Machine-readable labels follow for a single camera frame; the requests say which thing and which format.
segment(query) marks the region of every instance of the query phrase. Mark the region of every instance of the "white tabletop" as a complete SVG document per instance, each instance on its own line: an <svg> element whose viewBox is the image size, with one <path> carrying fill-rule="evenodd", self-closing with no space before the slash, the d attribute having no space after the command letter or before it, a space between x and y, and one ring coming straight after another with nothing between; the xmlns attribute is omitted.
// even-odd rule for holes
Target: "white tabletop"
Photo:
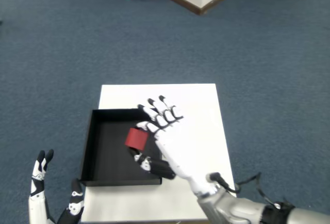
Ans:
<svg viewBox="0 0 330 224"><path fill-rule="evenodd" d="M103 85L99 109L149 106L148 98L163 95L186 116L199 122L198 159L205 172L220 172L234 188L215 84ZM162 185L86 187L82 222L206 219L189 184L180 178Z"/></svg>

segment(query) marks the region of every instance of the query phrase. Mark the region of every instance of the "red cube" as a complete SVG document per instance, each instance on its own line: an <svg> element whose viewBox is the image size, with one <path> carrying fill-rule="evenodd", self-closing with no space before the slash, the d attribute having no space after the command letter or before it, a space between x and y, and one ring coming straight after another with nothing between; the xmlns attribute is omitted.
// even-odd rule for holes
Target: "red cube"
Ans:
<svg viewBox="0 0 330 224"><path fill-rule="evenodd" d="M148 139L148 133L142 130L130 128L128 136L125 141L125 145L138 150L143 150L146 140Z"/></svg>

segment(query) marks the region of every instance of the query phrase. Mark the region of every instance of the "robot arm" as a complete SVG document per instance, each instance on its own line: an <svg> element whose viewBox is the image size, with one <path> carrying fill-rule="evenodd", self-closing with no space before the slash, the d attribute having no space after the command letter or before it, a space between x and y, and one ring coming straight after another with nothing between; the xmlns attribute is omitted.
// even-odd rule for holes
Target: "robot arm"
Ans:
<svg viewBox="0 0 330 224"><path fill-rule="evenodd" d="M63 211L57 222L51 217L45 196L44 178L48 163L52 160L53 155L53 150L50 150L47 154L44 151L40 151L35 162L29 196L30 224L76 224L83 213L83 191L78 179L74 179L72 181L72 194L69 206Z"/></svg>
<svg viewBox="0 0 330 224"><path fill-rule="evenodd" d="M161 165L136 149L131 153L142 169L161 177L173 179L175 175L186 179L197 196L197 202L213 224L329 224L330 216L296 209L288 203L265 205L248 199L236 198L224 184L210 183L206 175L194 167L195 153L189 151L188 120L177 107L163 96L148 100L155 110L143 105L138 107L150 116L150 121L140 122L138 128L154 134L156 145L167 162Z"/></svg>

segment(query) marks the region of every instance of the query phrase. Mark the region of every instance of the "gray robot arm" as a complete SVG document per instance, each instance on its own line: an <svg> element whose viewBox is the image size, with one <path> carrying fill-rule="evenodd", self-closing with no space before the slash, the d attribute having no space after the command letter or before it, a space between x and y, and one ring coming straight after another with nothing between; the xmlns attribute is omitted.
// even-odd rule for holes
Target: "gray robot arm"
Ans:
<svg viewBox="0 0 330 224"><path fill-rule="evenodd" d="M329 224L330 216L292 208L282 211L245 198L236 198L220 188L198 203L212 224Z"/></svg>

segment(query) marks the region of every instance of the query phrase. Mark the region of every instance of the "black box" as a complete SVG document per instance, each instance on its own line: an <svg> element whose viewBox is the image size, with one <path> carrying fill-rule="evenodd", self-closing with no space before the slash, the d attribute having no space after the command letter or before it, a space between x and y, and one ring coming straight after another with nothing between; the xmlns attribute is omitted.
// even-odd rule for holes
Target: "black box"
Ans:
<svg viewBox="0 0 330 224"><path fill-rule="evenodd" d="M81 182L85 186L161 184L160 177L140 168L125 145L129 129L149 120L140 109L93 110L81 164ZM161 158L153 135L148 136L143 154Z"/></svg>

